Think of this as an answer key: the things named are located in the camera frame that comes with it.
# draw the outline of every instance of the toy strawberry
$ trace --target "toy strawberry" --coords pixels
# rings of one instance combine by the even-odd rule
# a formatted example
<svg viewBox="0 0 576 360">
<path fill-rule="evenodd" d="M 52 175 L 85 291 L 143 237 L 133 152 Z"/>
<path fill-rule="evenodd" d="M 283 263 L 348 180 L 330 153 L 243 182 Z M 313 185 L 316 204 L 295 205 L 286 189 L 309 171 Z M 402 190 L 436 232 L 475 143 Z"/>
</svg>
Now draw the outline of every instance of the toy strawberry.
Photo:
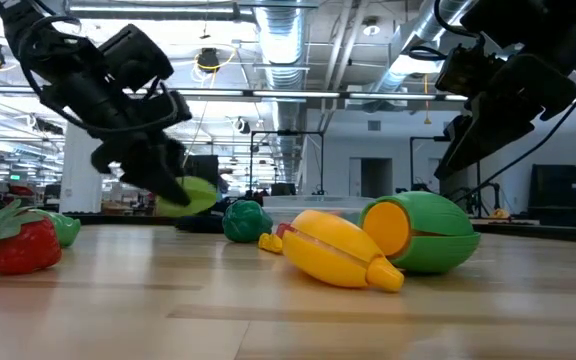
<svg viewBox="0 0 576 360">
<path fill-rule="evenodd" d="M 0 210 L 0 274 L 28 274 L 61 259 L 55 228 L 45 216 L 19 208 L 19 200 Z"/>
</svg>

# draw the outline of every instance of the doorway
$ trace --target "doorway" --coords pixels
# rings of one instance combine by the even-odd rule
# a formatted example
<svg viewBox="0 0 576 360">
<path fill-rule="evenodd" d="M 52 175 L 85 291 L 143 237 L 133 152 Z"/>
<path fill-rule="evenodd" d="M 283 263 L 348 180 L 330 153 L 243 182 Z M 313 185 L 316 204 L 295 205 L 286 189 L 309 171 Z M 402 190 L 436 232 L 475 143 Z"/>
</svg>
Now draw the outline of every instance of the doorway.
<svg viewBox="0 0 576 360">
<path fill-rule="evenodd" d="M 378 198 L 393 194 L 392 159 L 351 158 L 350 196 Z"/>
</svg>

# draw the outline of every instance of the wooden surface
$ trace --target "wooden surface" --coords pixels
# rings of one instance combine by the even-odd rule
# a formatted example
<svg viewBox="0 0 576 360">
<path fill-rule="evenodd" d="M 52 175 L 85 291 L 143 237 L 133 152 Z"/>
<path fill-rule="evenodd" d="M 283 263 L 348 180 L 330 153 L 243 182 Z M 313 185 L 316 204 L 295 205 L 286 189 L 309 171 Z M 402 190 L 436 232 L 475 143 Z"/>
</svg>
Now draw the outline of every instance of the wooden surface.
<svg viewBox="0 0 576 360">
<path fill-rule="evenodd" d="M 576 360 L 576 243 L 484 235 L 400 294 L 169 227 L 89 226 L 58 267 L 0 277 L 0 360 Z"/>
</svg>

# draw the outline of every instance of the ceiling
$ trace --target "ceiling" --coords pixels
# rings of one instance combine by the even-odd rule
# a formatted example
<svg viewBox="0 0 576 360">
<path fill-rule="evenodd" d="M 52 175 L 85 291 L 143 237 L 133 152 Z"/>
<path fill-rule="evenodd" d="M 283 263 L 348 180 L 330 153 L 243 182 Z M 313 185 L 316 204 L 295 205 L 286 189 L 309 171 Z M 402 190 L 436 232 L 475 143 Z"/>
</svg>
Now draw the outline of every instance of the ceiling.
<svg viewBox="0 0 576 360">
<path fill-rule="evenodd" d="M 85 1 L 71 1 L 71 4 L 85 4 Z M 106 1 L 117 5 L 121 1 Z M 132 0 L 129 6 L 147 4 L 146 0 Z M 184 1 L 168 2 L 183 4 Z M 350 13 L 350 23 L 344 43 L 353 24 L 354 14 L 358 11 L 356 1 Z M 366 17 L 376 17 L 380 29 L 373 36 L 359 31 L 351 53 L 351 65 L 343 73 L 342 86 L 366 85 L 375 82 L 390 66 L 389 44 L 396 24 L 403 24 L 418 15 L 420 1 L 372 1 L 365 11 Z M 321 90 L 326 77 L 326 68 L 331 56 L 332 43 L 338 29 L 343 2 L 324 0 L 316 9 L 307 10 L 305 28 L 305 56 L 301 66 L 306 71 L 305 88 Z M 118 20 L 118 14 L 108 14 L 108 19 L 82 19 L 82 26 L 60 25 L 59 29 L 75 32 L 91 38 L 101 44 L 128 23 L 137 25 L 146 32 L 170 58 L 175 74 L 167 80 L 167 85 L 175 88 L 219 88 L 219 89 L 263 89 L 267 87 L 264 58 L 259 45 L 258 29 L 252 23 L 234 23 L 226 21 L 152 21 L 152 20 Z M 450 48 L 458 40 L 442 40 L 442 47 Z M 18 67 L 17 61 L 7 48 L 0 21 L 0 44 L 4 46 L 6 64 L 0 71 L 0 86 L 21 85 L 27 83 Z M 223 65 L 214 79 L 201 79 L 195 70 L 195 56 L 202 48 L 216 48 Z M 426 84 L 432 85 L 436 74 L 427 78 L 407 78 L 404 87 L 411 92 L 424 92 Z M 234 181 L 244 183 L 249 173 L 249 135 L 236 130 L 238 121 L 247 122 L 252 129 L 276 130 L 275 106 L 270 101 L 188 101 L 194 118 L 188 122 L 173 126 L 167 130 L 172 137 L 181 140 L 186 146 L 192 146 L 193 154 L 217 154 L 223 167 L 235 169 Z M 316 128 L 321 112 L 319 102 L 308 103 L 307 124 L 310 129 Z M 359 111 L 338 111 L 335 113 L 327 136 L 394 136 L 404 133 L 426 134 L 441 131 L 443 124 L 450 121 L 458 111 L 459 105 L 452 107 L 434 107 L 432 125 L 424 124 L 426 118 L 423 104 L 409 104 L 405 112 L 364 114 Z M 388 122 L 390 118 L 402 118 L 403 121 Z M 36 130 L 33 126 L 36 119 L 41 119 L 67 131 L 66 121 L 42 106 L 34 95 L 12 95 L 2 90 L 0 93 L 0 172 L 13 169 L 41 168 L 44 171 L 34 172 L 29 181 L 46 184 L 58 181 L 63 164 L 64 136 L 51 135 Z M 366 121 L 382 120 L 379 133 L 366 133 Z M 270 183 L 275 179 L 274 166 L 277 166 L 279 180 L 294 180 L 293 174 L 282 171 L 281 154 L 274 135 L 266 141 L 273 146 L 261 146 L 255 154 L 254 173 L 260 183 Z M 293 155 L 300 154 L 300 140 L 292 141 Z"/>
</svg>

